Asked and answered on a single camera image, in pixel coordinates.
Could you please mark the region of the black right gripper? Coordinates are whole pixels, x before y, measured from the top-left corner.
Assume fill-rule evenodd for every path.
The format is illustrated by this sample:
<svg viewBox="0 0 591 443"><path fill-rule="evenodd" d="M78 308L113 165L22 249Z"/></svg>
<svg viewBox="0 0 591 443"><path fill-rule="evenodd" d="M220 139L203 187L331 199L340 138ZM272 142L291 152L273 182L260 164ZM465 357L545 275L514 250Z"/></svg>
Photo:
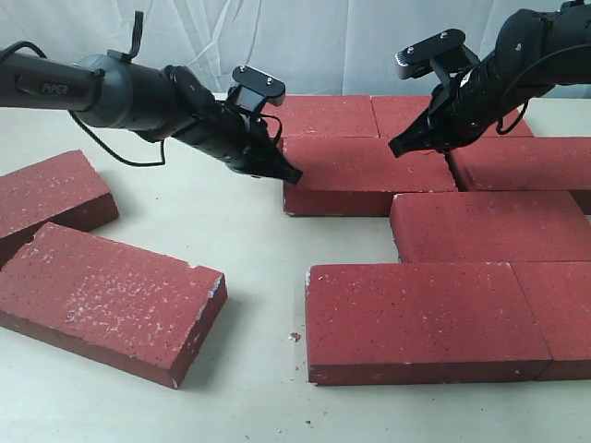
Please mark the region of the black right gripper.
<svg viewBox="0 0 591 443"><path fill-rule="evenodd" d="M478 140L485 128L468 122L454 108L457 94L449 86L436 86L427 108L402 133L392 138L388 146L395 158L406 153L434 149L454 150Z"/></svg>

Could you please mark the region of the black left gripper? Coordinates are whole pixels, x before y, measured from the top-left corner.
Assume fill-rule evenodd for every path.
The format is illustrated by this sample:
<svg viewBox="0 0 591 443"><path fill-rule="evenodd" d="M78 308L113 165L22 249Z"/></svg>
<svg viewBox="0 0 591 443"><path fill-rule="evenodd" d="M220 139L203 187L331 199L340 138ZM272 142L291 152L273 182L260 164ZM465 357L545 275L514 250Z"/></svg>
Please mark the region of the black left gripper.
<svg viewBox="0 0 591 443"><path fill-rule="evenodd" d="M280 155L279 136L270 136L270 115L228 103L217 103L216 111L202 121L203 152L238 174L274 178L290 185L299 182L303 172Z"/></svg>

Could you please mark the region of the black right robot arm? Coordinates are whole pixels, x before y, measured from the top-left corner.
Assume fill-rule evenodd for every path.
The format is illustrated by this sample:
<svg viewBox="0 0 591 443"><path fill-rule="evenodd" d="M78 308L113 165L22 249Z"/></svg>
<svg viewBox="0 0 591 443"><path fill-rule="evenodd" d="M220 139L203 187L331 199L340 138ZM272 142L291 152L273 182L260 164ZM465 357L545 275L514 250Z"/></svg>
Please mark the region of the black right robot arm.
<svg viewBox="0 0 591 443"><path fill-rule="evenodd" d="M439 84L428 107L389 147L408 152L447 153L473 144L490 128L506 135L503 123L516 108L557 86L590 81L590 5L567 1L551 12L522 8L503 23L493 50L478 58L458 29L441 31L395 56L401 79L435 73Z"/></svg>

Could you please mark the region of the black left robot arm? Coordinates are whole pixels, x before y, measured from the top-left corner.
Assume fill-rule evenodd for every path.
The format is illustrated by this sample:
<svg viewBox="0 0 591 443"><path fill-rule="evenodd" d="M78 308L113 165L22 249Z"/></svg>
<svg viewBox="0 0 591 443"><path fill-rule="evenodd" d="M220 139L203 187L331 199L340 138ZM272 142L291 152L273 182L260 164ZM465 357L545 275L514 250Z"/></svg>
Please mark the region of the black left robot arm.
<svg viewBox="0 0 591 443"><path fill-rule="evenodd" d="M185 66L140 66L116 51L64 65L30 42L1 52L5 108L66 110L86 132L125 129L150 143L174 138L235 173L296 184L302 173L283 156L262 112L268 103L282 105L285 84L249 65L237 66L232 79L218 100Z"/></svg>

